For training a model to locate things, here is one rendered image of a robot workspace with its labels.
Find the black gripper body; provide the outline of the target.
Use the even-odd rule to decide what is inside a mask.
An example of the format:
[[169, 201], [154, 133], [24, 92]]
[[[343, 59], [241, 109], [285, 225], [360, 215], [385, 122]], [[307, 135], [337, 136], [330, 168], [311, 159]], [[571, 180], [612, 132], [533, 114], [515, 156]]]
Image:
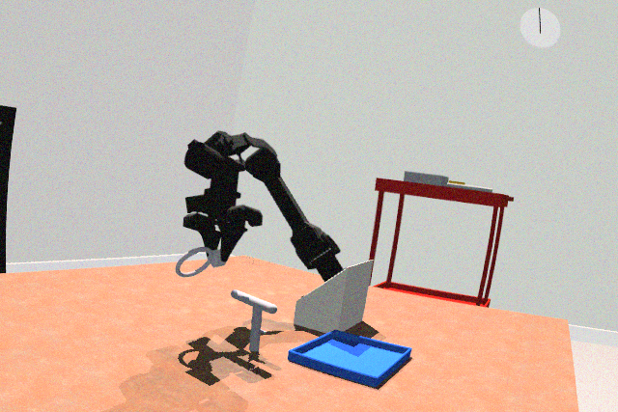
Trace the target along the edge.
[[185, 228], [195, 230], [194, 226], [202, 226], [215, 230], [215, 225], [219, 222], [227, 222], [244, 228], [245, 221], [251, 227], [263, 225], [263, 215], [258, 209], [244, 205], [236, 206], [237, 199], [240, 199], [240, 193], [237, 192], [237, 187], [234, 184], [217, 181], [212, 182], [211, 188], [208, 189], [215, 189], [216, 187], [221, 187], [225, 211], [217, 211], [217, 206], [215, 209], [204, 212], [208, 216], [198, 212], [187, 214], [183, 219], [183, 226]]

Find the grey cylindrical bar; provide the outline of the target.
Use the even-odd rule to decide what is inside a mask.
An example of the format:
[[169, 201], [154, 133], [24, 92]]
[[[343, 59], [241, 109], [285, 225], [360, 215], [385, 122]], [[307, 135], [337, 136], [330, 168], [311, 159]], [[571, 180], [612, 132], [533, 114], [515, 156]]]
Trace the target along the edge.
[[238, 301], [241, 301], [249, 306], [252, 306], [252, 320], [251, 320], [251, 333], [250, 333], [250, 345], [249, 350], [251, 351], [259, 351], [260, 345], [260, 337], [261, 332], [266, 333], [266, 331], [261, 329], [262, 312], [267, 312], [270, 314], [276, 314], [277, 307], [274, 304], [269, 302], [260, 300], [255, 298], [249, 294], [241, 292], [237, 289], [231, 290], [231, 296]]

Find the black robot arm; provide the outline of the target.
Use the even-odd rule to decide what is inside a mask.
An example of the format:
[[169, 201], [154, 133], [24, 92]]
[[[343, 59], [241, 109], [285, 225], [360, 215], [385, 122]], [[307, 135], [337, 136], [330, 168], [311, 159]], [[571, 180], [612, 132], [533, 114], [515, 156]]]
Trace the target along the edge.
[[[305, 267], [317, 268], [323, 282], [344, 269], [337, 261], [341, 252], [332, 237], [308, 222], [295, 198], [280, 176], [281, 164], [277, 153], [267, 141], [250, 137], [247, 133], [230, 135], [216, 131], [204, 144], [191, 141], [184, 156], [184, 166], [212, 182], [229, 182], [238, 187], [239, 172], [247, 171], [263, 182], [292, 230], [290, 241]], [[245, 160], [241, 154], [248, 148], [259, 148]], [[229, 156], [237, 155], [239, 159]], [[203, 195], [185, 197], [187, 213], [215, 209], [224, 212], [221, 187], [205, 189]], [[329, 250], [329, 251], [328, 251]]]

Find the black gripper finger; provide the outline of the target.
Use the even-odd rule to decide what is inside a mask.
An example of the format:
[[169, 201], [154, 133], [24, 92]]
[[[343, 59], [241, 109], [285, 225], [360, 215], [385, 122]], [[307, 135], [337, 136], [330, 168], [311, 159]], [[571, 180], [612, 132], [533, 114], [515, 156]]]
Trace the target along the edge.
[[209, 247], [212, 250], [217, 250], [219, 241], [221, 239], [221, 232], [212, 230], [210, 228], [202, 226], [194, 226], [194, 229], [199, 232], [203, 238], [205, 247]]
[[226, 262], [233, 249], [237, 246], [241, 236], [247, 232], [247, 229], [227, 222], [219, 222], [217, 225], [221, 232], [220, 257], [223, 262]]

